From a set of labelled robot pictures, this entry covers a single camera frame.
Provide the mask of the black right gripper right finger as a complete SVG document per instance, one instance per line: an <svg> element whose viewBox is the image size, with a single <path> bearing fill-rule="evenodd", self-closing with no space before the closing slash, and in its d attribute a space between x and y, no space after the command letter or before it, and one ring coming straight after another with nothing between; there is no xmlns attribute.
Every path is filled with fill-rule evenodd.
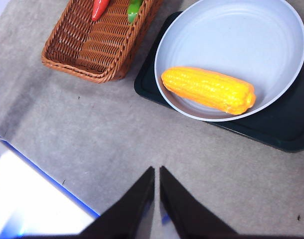
<svg viewBox="0 0 304 239"><path fill-rule="evenodd" d="M165 166L159 169L160 200L180 236L236 236L237 232L198 202Z"/></svg>

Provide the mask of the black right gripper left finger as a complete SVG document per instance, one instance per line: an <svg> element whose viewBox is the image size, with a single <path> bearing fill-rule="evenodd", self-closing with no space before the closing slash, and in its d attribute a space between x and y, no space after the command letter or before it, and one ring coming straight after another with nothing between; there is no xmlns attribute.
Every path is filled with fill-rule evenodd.
<svg viewBox="0 0 304 239"><path fill-rule="evenodd" d="M82 236L135 236L145 212L154 201L155 169L149 167L132 187L84 229Z"/></svg>

